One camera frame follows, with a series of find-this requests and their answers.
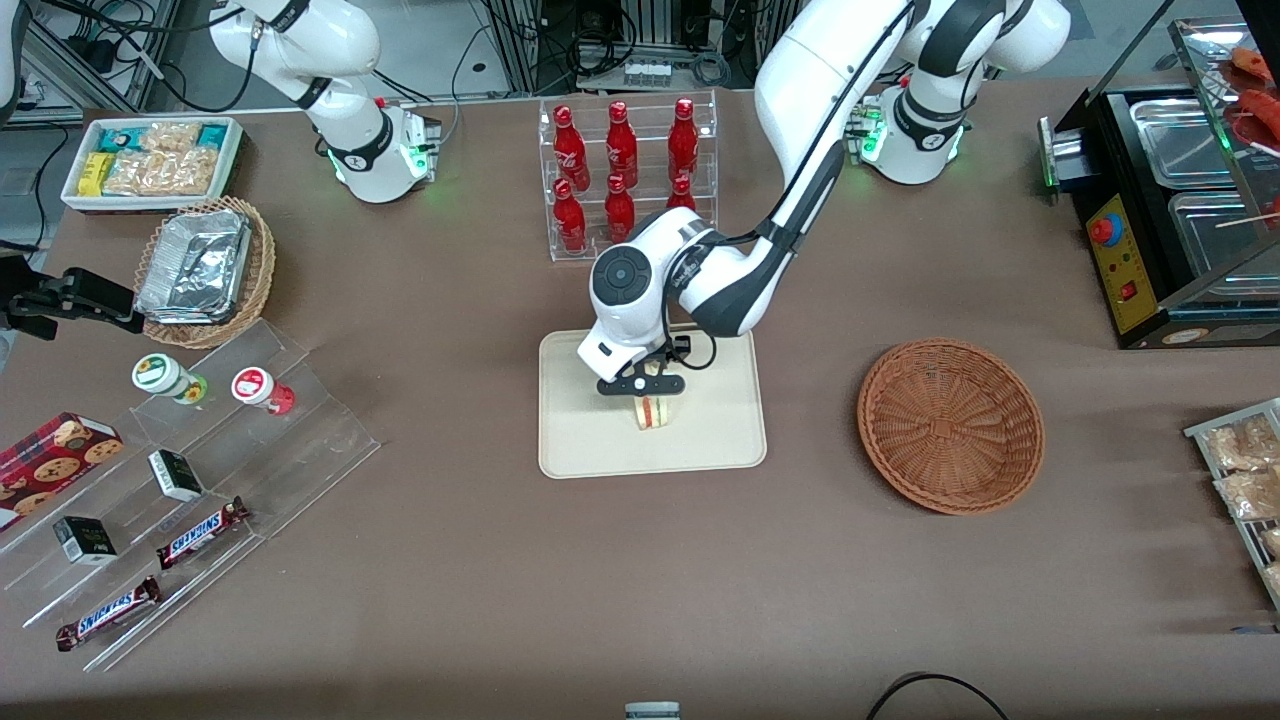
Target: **brown tablecloth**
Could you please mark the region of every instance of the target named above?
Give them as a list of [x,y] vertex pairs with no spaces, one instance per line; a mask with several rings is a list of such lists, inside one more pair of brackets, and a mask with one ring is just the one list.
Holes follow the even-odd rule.
[[[588,269],[547,258],[536,102],[466,106],[439,182],[387,206],[333,181],[302,114],[242,115],[236,192],[279,246],[266,316],[385,447],[110,673],[0,596],[0,716],[845,719],[913,670],[1023,719],[1275,716],[1280,637],[1228,634],[1267,601],[1180,430],[1280,395],[1277,354],[1115,350],[1069,205],[1033,196],[1036,119],[1079,90],[989,85],[928,187],[845,173],[755,334],[763,465],[577,482],[536,459],[538,343],[593,319]],[[721,106],[736,233],[781,179],[751,96]],[[69,211],[49,266],[128,281],[155,222]],[[1001,512],[910,505],[856,439],[863,373],[934,334],[1043,409],[1043,473]],[[23,340],[0,443],[137,404],[150,350],[90,322]],[[943,687],[893,703],[983,716]]]

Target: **red cookie box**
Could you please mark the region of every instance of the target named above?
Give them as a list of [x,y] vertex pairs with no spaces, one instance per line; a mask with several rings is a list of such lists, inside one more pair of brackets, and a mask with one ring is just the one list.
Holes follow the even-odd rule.
[[110,425],[61,413],[0,452],[0,532],[123,447]]

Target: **wicker basket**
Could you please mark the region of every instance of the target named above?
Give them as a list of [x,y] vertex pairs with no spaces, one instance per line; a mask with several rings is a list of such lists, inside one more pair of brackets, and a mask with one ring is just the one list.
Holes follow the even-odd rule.
[[[207,350],[241,334],[262,314],[266,296],[271,292],[271,273],[275,272],[275,240],[271,228],[262,222],[262,215],[252,205],[236,197],[220,197],[179,210],[179,214],[212,213],[214,210],[237,210],[253,223],[250,238],[248,259],[244,263],[244,281],[241,284],[239,309],[232,319],[221,325],[161,325],[147,320],[142,332],[157,342],[177,345],[189,350]],[[142,251],[142,261],[133,274],[133,292],[142,288],[142,281],[151,266],[151,254],[155,252],[160,229],[151,233],[151,242]]]
[[1023,380],[989,352],[945,338],[900,345],[872,366],[858,432],[891,486],[948,515],[1011,503],[1044,457],[1044,423]]

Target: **red bottle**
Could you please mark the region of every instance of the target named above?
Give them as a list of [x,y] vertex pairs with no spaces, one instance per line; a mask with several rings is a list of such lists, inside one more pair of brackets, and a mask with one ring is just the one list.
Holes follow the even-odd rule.
[[552,214],[556,215],[556,229],[564,243],[564,251],[577,255],[586,250],[586,217],[582,214],[582,205],[573,197],[573,186],[567,179],[556,178],[553,188],[556,205]]
[[609,176],[609,199],[604,201],[604,213],[609,217],[609,240],[614,245],[626,242],[636,227],[636,204],[627,192],[622,173]]
[[604,140],[609,152],[609,173],[620,173],[626,186],[640,182],[640,152],[636,149],[636,131],[627,119],[627,104],[609,105],[609,136]]
[[573,183],[579,192],[591,187],[591,172],[586,169],[586,143],[582,133],[573,127],[573,111],[566,105],[556,108],[556,164],[561,176]]
[[671,208],[689,208],[694,213],[698,211],[698,204],[694,202],[694,196],[690,193],[689,176],[680,176],[675,182],[671,183],[671,197],[667,199],[667,209]]
[[687,97],[676,101],[676,122],[667,137],[667,152],[671,155],[671,182],[676,182],[681,173],[689,177],[698,174],[698,127],[694,126],[694,101]]

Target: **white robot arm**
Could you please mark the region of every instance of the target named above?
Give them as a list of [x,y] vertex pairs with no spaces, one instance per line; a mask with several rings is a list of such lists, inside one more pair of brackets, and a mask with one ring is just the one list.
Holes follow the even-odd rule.
[[[1047,31],[1023,27],[1033,13]],[[713,338],[755,327],[844,169],[846,123],[890,58],[922,69],[913,92],[890,99],[887,106],[902,106],[905,120],[886,135],[877,168],[891,179],[927,182],[946,165],[947,140],[977,95],[980,78],[972,78],[983,58],[1009,38],[997,64],[1021,69],[1039,56],[1047,61],[1065,42],[1068,23],[1057,0],[812,0],[769,54],[755,87],[756,114],[786,181],[782,199],[745,236],[726,237],[694,211],[675,209],[600,254],[590,281],[598,320],[577,351],[599,375],[600,391],[682,388],[640,375],[628,386],[625,375],[672,350],[668,296]],[[733,247],[753,240],[749,254]]]
[[210,28],[218,51],[307,113],[356,197],[388,202],[429,178],[439,127],[380,106],[357,77],[381,54],[364,10],[344,0],[241,0],[215,5],[210,19],[237,8],[247,12]]

